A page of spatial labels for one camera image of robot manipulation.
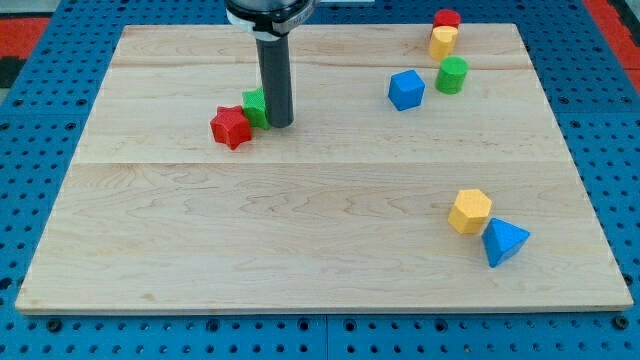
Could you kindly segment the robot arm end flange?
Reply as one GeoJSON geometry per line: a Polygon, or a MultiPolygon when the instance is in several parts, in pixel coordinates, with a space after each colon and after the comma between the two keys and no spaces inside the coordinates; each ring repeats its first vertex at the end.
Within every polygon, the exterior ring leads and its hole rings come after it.
{"type": "Polygon", "coordinates": [[[261,41],[276,41],[306,22],[319,0],[225,0],[228,21],[261,41]]]}

